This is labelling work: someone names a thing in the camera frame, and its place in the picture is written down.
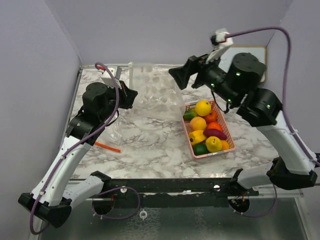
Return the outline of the clear polka dot zip bag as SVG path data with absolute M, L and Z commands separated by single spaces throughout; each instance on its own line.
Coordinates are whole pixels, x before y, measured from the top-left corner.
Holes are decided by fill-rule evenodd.
M 138 92 L 130 110 L 132 118 L 182 119 L 185 102 L 180 88 L 165 66 L 133 63 L 129 69 L 129 87 Z

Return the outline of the yellow lemon toy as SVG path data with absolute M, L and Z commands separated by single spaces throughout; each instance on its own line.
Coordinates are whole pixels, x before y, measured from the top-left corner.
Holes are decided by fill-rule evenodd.
M 194 110 L 195 112 L 201 116 L 207 116 L 211 112 L 211 104 L 207 100 L 201 100 L 196 103 Z

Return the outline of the peach toy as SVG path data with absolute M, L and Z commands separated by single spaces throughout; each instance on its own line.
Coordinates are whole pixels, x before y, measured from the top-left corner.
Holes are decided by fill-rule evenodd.
M 207 127 L 207 123 L 204 118 L 196 116 L 189 122 L 189 127 L 192 131 L 203 131 Z

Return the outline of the yellow pear toy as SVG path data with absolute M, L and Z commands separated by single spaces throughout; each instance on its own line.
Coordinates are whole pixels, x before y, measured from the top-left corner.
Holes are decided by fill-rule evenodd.
M 210 136 L 205 140 L 205 145 L 210 153 L 216 153 L 222 150 L 222 142 L 216 136 Z

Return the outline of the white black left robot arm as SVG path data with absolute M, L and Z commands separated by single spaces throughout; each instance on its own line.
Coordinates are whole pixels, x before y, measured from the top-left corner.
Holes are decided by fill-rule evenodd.
M 82 158 L 110 124 L 118 109 L 131 109 L 138 92 L 129 89 L 124 81 L 119 88 L 101 82 L 89 84 L 82 95 L 82 106 L 69 122 L 60 150 L 40 183 L 22 193 L 18 203 L 54 228 L 61 227 L 72 209 L 87 198 L 106 197 L 111 190 L 109 177 L 92 173 L 85 181 L 67 189 L 67 184 Z

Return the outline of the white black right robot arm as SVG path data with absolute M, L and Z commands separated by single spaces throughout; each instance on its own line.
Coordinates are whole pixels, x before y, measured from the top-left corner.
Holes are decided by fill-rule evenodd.
M 208 57 L 191 56 L 183 66 L 168 72 L 181 90 L 196 75 L 192 88 L 207 86 L 230 109 L 236 108 L 236 113 L 260 131 L 279 155 L 260 167 L 237 170 L 230 181 L 230 191 L 240 196 L 247 189 L 268 184 L 284 190 L 313 187 L 318 177 L 314 171 L 317 155 L 298 142 L 298 134 L 286 123 L 284 104 L 276 94 L 258 86 L 266 65 L 251 53 L 241 52 L 225 72 L 219 67 L 219 60 L 206 62 Z

